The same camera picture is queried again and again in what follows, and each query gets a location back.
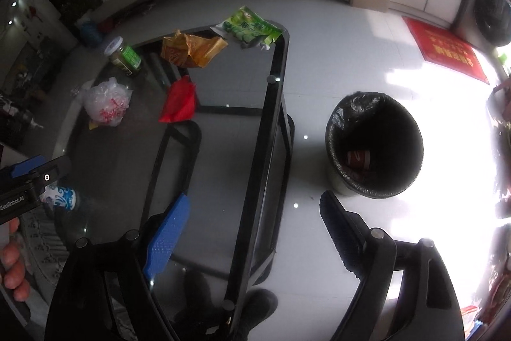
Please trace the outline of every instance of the washing machine door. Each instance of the washing machine door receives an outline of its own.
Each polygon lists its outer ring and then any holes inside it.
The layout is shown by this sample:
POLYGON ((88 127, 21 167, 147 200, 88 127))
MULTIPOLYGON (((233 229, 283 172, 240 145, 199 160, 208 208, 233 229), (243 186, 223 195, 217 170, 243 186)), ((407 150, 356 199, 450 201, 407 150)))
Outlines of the washing machine door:
POLYGON ((507 0, 476 0, 477 27, 495 47, 511 43, 511 6, 507 0))

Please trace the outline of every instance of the blue and white cup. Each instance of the blue and white cup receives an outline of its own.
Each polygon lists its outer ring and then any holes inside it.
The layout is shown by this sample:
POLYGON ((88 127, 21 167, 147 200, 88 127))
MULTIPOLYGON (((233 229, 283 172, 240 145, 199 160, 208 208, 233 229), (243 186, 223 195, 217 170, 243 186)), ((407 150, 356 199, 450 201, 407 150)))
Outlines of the blue and white cup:
POLYGON ((72 210, 76 205, 75 190, 53 184, 47 185, 39 198, 53 207, 63 207, 66 210, 72 210))

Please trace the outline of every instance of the hand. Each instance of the hand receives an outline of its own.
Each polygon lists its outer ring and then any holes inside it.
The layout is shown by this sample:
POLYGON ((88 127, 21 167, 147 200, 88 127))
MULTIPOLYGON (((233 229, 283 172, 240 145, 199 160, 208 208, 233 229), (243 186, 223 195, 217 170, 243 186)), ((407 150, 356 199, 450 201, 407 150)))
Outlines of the hand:
MULTIPOLYGON (((14 233, 18 230, 19 219, 14 218, 9 221, 9 232, 14 233)), ((2 253, 2 261, 9 271, 4 278, 5 287, 14 289, 14 299, 18 302, 24 302, 29 297, 30 285, 25 279, 25 266, 20 258, 19 249, 16 242, 11 241, 4 247, 2 253)))

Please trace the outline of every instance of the red doormat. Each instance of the red doormat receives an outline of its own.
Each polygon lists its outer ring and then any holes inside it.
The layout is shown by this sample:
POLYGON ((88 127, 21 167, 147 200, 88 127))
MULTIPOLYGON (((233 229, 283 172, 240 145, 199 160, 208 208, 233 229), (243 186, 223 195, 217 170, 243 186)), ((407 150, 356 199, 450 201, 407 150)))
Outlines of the red doormat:
POLYGON ((488 84, 472 47, 446 29, 403 17, 426 61, 440 64, 488 84))

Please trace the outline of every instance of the green snack wrapper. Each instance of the green snack wrapper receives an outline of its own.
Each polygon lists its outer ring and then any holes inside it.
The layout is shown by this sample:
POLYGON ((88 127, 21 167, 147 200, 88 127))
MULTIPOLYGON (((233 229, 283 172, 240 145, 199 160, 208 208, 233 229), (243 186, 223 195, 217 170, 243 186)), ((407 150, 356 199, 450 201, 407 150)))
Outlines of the green snack wrapper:
POLYGON ((268 50, 270 44, 282 35, 281 29, 265 21, 246 6, 242 6, 236 13, 211 29, 224 38, 231 34, 241 42, 242 48, 260 45, 268 50))

